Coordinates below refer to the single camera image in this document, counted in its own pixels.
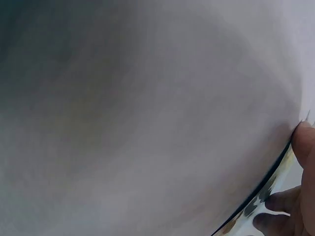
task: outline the hand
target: hand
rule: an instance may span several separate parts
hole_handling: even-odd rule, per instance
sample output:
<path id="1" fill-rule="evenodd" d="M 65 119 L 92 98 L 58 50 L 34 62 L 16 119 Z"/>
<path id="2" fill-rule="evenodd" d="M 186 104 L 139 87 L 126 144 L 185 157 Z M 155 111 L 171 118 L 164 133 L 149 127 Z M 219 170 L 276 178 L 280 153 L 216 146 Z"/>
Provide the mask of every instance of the hand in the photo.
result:
<path id="1" fill-rule="evenodd" d="M 273 194 L 266 207 L 290 216 L 259 214 L 254 226 L 265 236 L 315 236 L 315 129 L 307 122 L 295 130 L 292 148 L 304 169 L 302 185 Z"/>

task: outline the white cloth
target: white cloth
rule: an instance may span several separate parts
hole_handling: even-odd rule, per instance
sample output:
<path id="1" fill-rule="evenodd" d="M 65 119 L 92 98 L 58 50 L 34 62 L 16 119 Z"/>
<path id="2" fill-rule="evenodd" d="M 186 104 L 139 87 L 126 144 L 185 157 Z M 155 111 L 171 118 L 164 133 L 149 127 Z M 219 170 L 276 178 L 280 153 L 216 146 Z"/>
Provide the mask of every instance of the white cloth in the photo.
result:
<path id="1" fill-rule="evenodd" d="M 209 235 L 311 109 L 314 1 L 2 2 L 2 236 Z"/>

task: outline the fingernail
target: fingernail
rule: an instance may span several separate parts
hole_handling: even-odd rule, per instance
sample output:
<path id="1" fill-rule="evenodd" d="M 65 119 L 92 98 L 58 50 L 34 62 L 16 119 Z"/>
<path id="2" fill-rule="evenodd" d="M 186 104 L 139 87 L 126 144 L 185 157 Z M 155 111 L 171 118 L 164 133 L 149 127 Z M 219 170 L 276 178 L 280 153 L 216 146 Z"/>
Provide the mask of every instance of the fingernail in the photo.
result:
<path id="1" fill-rule="evenodd" d="M 300 123 L 300 126 L 307 128 L 307 127 L 310 127 L 311 124 L 308 123 L 307 121 L 303 121 L 303 122 Z"/>

